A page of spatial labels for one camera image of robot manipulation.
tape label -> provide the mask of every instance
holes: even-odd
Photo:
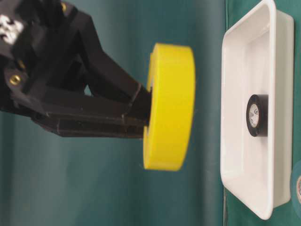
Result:
[[[298,200],[301,204],[301,176],[299,177],[299,179],[297,180],[297,197],[298,197]]]
[[[0,15],[0,38],[9,45],[13,45],[24,26],[16,20],[10,19],[6,15]]]
[[[250,107],[249,120],[250,120],[250,124],[253,128],[255,128],[258,125],[259,109],[256,104],[252,104]]]

screw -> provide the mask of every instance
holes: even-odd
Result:
[[[63,8],[63,12],[65,12],[67,10],[66,4],[62,2],[61,5],[62,5],[62,8]]]
[[[17,86],[21,82],[21,77],[19,75],[14,74],[13,76],[10,77],[9,82],[12,85]]]
[[[23,63],[22,60],[18,60],[18,64],[19,64],[19,66],[20,66],[23,70],[26,69],[25,64]]]

white plastic tray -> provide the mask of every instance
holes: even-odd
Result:
[[[263,0],[226,32],[222,45],[222,182],[262,219],[290,200],[293,34],[293,19]],[[253,94],[269,96],[267,137],[247,129]]]

green cloth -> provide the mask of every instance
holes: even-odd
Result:
[[[142,140],[61,138],[2,113],[0,225],[220,226],[224,1],[70,2],[93,17],[103,49],[143,84],[156,42],[193,48],[197,97],[187,157],[179,172],[146,171]]]
[[[229,29],[259,0],[226,0],[226,28]],[[277,9],[291,15],[295,21],[295,68],[293,99],[293,164],[301,160],[301,1],[275,0]],[[241,201],[226,191],[225,225],[227,226],[301,226],[301,219],[293,210],[292,202],[275,208],[272,217],[259,219]]]

